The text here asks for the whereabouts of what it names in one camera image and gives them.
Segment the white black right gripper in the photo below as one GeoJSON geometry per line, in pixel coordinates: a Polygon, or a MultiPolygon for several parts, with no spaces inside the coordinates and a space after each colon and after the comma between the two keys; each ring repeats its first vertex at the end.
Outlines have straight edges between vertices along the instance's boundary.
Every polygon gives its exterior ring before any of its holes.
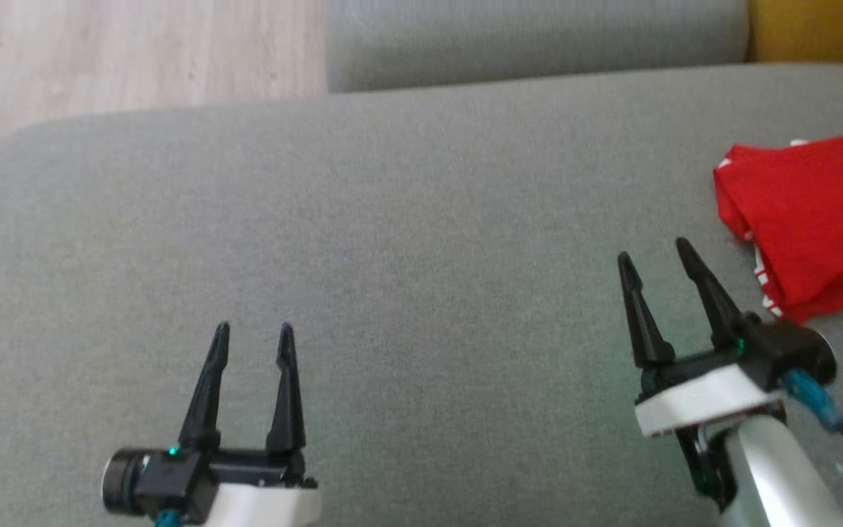
{"type": "MultiPolygon", "coordinates": [[[[688,239],[676,238],[675,246],[705,308],[713,346],[735,345],[742,311],[688,239]]],[[[642,371],[635,403],[642,434],[675,436],[696,493],[721,511],[786,511],[789,471],[776,460],[789,450],[782,397],[752,383],[737,364],[737,349],[677,359],[626,251],[618,255],[618,271],[632,356],[642,371]]]]}

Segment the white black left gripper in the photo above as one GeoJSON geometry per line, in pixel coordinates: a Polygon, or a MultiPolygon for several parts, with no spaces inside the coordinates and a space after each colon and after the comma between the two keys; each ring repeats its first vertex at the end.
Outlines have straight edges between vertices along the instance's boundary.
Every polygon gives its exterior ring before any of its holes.
{"type": "MultiPolygon", "coordinates": [[[[221,383],[230,356],[230,324],[215,328],[179,433],[183,449],[217,449],[221,432],[221,383]]],[[[222,450],[211,469],[220,483],[204,526],[315,526],[322,515],[318,481],[307,476],[300,451],[307,445],[294,330],[279,334],[277,403],[266,437],[266,451],[222,450]]]]}

